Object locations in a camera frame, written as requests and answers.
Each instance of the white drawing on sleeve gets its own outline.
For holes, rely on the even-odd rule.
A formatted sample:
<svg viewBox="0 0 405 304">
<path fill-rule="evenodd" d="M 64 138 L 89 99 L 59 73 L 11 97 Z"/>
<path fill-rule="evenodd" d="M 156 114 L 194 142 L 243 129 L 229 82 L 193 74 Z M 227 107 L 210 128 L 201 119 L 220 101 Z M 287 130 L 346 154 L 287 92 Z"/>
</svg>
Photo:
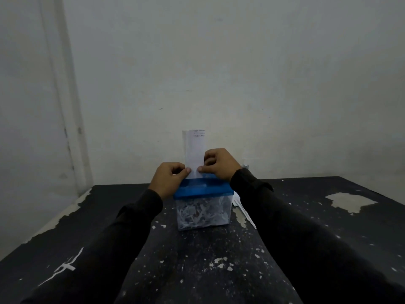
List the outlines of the white drawing on sleeve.
<svg viewBox="0 0 405 304">
<path fill-rule="evenodd" d="M 76 258 L 81 254 L 82 251 L 83 251 L 83 248 L 81 248 L 80 252 L 78 252 L 78 254 L 74 257 L 74 259 L 72 261 L 70 261 L 72 259 L 72 257 L 70 257 L 70 259 L 68 260 L 67 263 L 63 263 L 60 266 L 58 266 L 58 268 L 54 271 L 53 275 L 50 278 L 48 278 L 46 281 L 43 281 L 42 283 L 40 283 L 38 285 L 38 287 L 41 286 L 44 282 L 47 282 L 47 281 L 53 279 L 56 274 L 62 273 L 66 269 L 69 269 L 71 271 L 75 270 L 76 268 L 74 266 L 72 266 L 72 264 L 76 261 Z"/>
</svg>

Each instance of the person's left hand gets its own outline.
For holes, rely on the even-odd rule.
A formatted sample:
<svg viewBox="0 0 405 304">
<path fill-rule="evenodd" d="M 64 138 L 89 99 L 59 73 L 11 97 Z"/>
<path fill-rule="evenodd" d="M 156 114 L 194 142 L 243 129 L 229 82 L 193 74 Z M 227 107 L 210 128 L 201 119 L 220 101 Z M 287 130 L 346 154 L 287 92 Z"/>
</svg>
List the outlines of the person's left hand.
<svg viewBox="0 0 405 304">
<path fill-rule="evenodd" d="M 177 191 L 180 182 L 190 174 L 191 169 L 185 168 L 180 162 L 164 162 L 159 165 L 148 189 L 155 191 L 161 199 L 166 199 Z"/>
</svg>

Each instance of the person's right hand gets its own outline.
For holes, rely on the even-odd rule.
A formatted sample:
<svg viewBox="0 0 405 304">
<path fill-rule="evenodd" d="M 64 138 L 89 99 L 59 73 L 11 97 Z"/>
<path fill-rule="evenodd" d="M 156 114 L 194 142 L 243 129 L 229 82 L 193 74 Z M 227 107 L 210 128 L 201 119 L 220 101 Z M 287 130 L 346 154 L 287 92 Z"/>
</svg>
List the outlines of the person's right hand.
<svg viewBox="0 0 405 304">
<path fill-rule="evenodd" d="M 240 164 L 225 148 L 207 150 L 204 156 L 204 166 L 197 168 L 200 173 L 215 174 L 218 178 L 228 182 L 238 169 L 241 169 Z"/>
</svg>

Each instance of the person's left arm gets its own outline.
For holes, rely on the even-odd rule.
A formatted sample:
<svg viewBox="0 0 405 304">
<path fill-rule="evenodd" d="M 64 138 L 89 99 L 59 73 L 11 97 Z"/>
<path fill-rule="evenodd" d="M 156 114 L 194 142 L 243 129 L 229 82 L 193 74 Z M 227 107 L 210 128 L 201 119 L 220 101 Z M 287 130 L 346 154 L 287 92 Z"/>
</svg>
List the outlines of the person's left arm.
<svg viewBox="0 0 405 304">
<path fill-rule="evenodd" d="M 138 201 L 124 206 L 114 222 L 84 247 L 72 264 L 74 271 L 45 281 L 21 303 L 113 303 L 152 220 L 162 211 L 162 200 L 173 195 L 189 173 L 182 163 L 162 163 Z"/>
</svg>

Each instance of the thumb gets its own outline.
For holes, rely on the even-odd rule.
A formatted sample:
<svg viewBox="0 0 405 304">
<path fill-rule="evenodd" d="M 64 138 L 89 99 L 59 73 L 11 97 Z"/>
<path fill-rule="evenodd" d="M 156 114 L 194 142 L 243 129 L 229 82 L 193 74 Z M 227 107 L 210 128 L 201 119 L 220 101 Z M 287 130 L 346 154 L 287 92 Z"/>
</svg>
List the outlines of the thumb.
<svg viewBox="0 0 405 304">
<path fill-rule="evenodd" d="M 216 164 L 214 164 L 214 165 L 203 165 L 203 166 L 200 166 L 199 168 L 197 168 L 197 170 L 200 173 L 214 174 L 215 173 L 215 167 L 216 167 Z"/>
<path fill-rule="evenodd" d="M 178 177 L 180 180 L 183 180 L 184 178 L 186 178 L 188 176 L 188 174 L 191 173 L 191 168 L 185 168 L 183 169 L 180 173 L 178 173 L 176 175 L 176 177 Z"/>
</svg>

